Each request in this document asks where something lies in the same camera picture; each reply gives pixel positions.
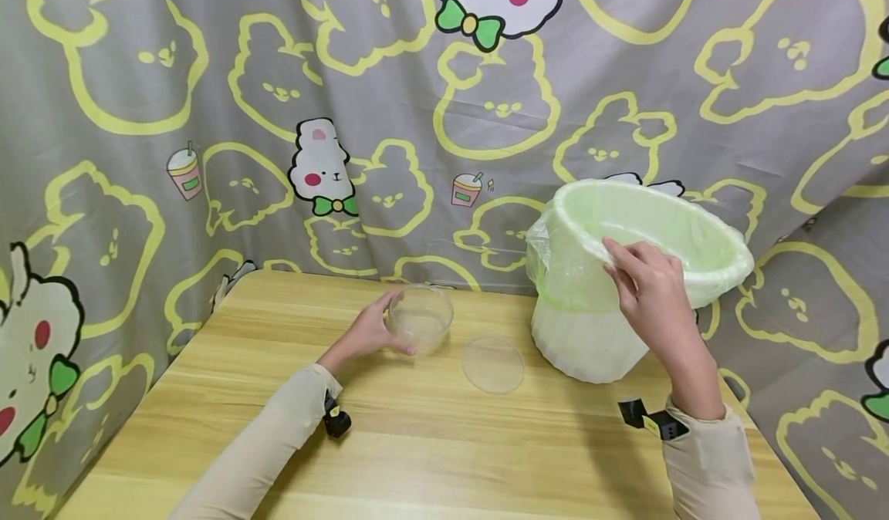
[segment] plastic lid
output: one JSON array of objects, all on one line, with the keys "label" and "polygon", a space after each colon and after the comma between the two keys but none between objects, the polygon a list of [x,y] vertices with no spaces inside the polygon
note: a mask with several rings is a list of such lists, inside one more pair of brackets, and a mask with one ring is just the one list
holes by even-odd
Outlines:
[{"label": "plastic lid", "polygon": [[476,389],[507,395],[525,379],[525,360],[509,339],[479,337],[463,350],[463,374]]}]

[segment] beige sleeve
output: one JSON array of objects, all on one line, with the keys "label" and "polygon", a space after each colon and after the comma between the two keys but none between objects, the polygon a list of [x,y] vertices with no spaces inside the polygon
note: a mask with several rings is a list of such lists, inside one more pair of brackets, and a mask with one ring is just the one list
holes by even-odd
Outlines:
[{"label": "beige sleeve", "polygon": [[673,505],[682,520],[754,520],[753,462],[741,418],[725,407],[723,420],[691,418],[667,399],[667,412],[689,432],[664,443]]},{"label": "beige sleeve", "polygon": [[170,514],[171,520],[250,520],[324,415],[326,391],[343,390],[314,363],[295,373],[217,457]]}]

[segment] black wrist strap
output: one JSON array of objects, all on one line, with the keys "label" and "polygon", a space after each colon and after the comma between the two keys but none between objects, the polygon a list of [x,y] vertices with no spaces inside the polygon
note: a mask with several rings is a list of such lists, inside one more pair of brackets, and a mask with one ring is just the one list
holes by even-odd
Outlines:
[{"label": "black wrist strap", "polygon": [[680,422],[666,410],[649,414],[641,398],[621,401],[618,403],[620,415],[627,426],[647,429],[662,441],[671,441],[688,433],[688,426]]},{"label": "black wrist strap", "polygon": [[336,399],[331,396],[331,392],[327,391],[324,395],[324,430],[328,436],[339,439],[344,436],[349,428],[352,427],[352,419],[346,411],[340,409],[340,405]]}]

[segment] fabric backdrop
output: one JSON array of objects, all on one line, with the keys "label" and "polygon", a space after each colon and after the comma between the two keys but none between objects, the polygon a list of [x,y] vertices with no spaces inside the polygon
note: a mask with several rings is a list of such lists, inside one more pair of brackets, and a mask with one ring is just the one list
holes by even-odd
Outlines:
[{"label": "fabric backdrop", "polygon": [[0,518],[59,507],[241,275],[532,293],[543,204],[617,174],[745,235],[703,337],[820,514],[883,518],[887,0],[0,12]]}]

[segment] trash can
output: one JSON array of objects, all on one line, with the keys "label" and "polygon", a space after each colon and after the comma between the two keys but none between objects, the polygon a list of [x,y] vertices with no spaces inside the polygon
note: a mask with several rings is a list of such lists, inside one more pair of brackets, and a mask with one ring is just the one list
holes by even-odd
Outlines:
[{"label": "trash can", "polygon": [[624,377],[648,351],[620,313],[602,237],[645,240],[682,259],[694,309],[753,270],[744,238],[701,206],[627,182],[562,186],[526,233],[526,272],[537,287],[534,343],[565,374],[590,383]]}]

